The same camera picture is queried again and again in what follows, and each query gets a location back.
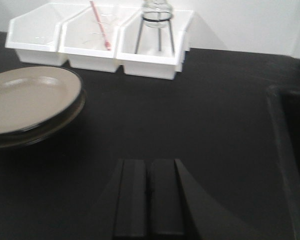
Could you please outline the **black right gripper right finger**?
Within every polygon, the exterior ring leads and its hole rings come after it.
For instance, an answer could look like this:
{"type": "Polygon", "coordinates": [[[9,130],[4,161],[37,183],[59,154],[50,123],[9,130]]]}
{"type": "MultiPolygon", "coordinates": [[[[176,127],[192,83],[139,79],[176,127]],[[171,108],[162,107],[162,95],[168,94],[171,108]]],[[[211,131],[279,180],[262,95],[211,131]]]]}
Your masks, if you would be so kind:
{"type": "Polygon", "coordinates": [[[233,216],[172,159],[156,159],[150,171],[151,234],[155,240],[237,240],[233,216]]]}

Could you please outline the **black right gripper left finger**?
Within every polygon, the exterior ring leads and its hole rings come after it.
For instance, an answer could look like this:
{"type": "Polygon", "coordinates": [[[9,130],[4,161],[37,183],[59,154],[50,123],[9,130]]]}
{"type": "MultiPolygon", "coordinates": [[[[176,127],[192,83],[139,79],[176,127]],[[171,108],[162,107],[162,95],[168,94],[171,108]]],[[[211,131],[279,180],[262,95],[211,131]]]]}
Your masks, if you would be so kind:
{"type": "Polygon", "coordinates": [[[147,237],[146,166],[119,160],[111,180],[91,211],[91,240],[144,240],[147,237]]]}

